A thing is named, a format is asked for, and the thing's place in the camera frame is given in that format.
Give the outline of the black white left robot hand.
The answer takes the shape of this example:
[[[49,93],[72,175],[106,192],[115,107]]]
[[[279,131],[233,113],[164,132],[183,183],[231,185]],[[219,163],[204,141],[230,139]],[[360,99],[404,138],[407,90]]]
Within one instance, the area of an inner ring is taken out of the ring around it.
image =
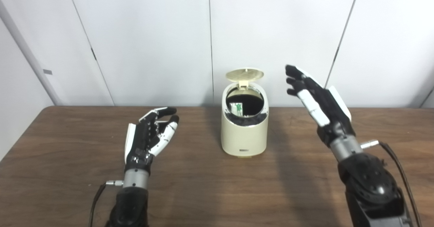
[[[137,124],[129,123],[124,150],[124,171],[151,172],[153,159],[169,144],[179,124],[175,107],[154,108]]]

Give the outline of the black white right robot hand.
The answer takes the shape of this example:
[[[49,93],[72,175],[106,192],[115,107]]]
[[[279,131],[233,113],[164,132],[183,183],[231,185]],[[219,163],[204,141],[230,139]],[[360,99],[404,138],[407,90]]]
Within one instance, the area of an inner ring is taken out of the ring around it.
[[[285,66],[287,94],[296,96],[317,123],[320,140],[330,147],[338,138],[356,136],[351,113],[334,87],[324,88],[312,76],[295,65]]]

